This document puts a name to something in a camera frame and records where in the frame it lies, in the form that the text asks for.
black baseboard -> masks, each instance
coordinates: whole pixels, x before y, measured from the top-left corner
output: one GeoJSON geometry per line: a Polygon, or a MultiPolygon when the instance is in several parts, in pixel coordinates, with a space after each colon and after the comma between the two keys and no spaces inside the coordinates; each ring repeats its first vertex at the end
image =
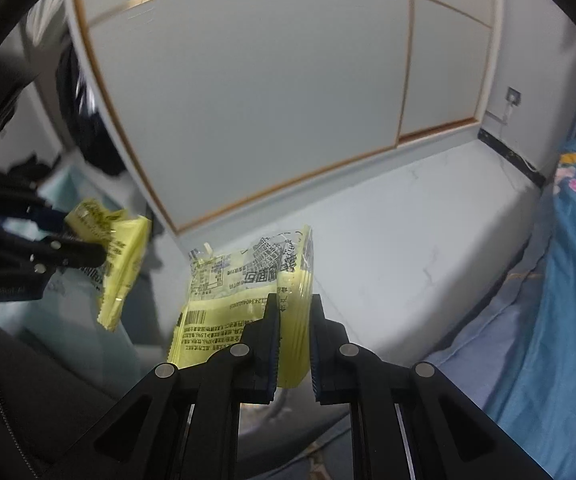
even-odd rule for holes
{"type": "Polygon", "coordinates": [[[544,184],[546,184],[546,177],[539,173],[539,171],[532,170],[523,158],[508,148],[508,146],[497,139],[497,137],[492,136],[484,129],[480,129],[477,138],[521,171],[539,189],[543,188],[544,184]]]}

blue bedsheet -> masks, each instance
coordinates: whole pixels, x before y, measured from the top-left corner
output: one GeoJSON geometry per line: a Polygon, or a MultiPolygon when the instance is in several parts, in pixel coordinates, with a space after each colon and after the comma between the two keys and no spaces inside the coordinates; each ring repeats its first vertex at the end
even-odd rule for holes
{"type": "Polygon", "coordinates": [[[553,478],[576,480],[576,139],[555,179],[543,294],[486,412],[553,478]]]}

white wall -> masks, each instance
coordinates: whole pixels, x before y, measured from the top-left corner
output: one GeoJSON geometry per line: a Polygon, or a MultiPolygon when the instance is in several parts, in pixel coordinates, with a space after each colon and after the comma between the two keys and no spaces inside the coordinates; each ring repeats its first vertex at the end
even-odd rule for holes
{"type": "Polygon", "coordinates": [[[552,0],[505,0],[488,110],[501,117],[509,86],[522,93],[508,125],[484,127],[544,173],[576,120],[576,27],[552,0]]]}

black fabric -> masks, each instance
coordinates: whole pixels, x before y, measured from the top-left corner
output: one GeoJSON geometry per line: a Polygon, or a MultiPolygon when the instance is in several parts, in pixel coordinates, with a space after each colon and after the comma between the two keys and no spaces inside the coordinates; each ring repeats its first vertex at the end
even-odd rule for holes
{"type": "Polygon", "coordinates": [[[61,156],[58,156],[55,163],[52,166],[49,166],[45,162],[38,160],[37,154],[33,153],[23,162],[11,166],[8,170],[8,175],[23,178],[28,182],[34,182],[37,184],[50,175],[52,168],[54,168],[60,160],[61,156]]]}
{"type": "MultiPolygon", "coordinates": [[[[20,444],[43,467],[55,462],[114,405],[114,399],[1,328],[0,385],[20,444]]],[[[6,466],[3,457],[18,460],[11,443],[0,419],[1,467],[6,466]]]]}
{"type": "Polygon", "coordinates": [[[86,161],[105,174],[116,176],[126,170],[101,116],[86,102],[86,84],[79,61],[70,44],[62,53],[56,72],[59,108],[68,131],[86,161]]]}

barcode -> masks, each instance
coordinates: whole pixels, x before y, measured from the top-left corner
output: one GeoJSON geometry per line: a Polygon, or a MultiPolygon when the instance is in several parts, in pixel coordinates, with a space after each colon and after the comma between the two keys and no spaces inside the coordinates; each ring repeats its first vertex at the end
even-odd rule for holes
{"type": "Polygon", "coordinates": [[[186,325],[201,324],[205,319],[205,310],[191,310],[186,314],[186,325]]]}

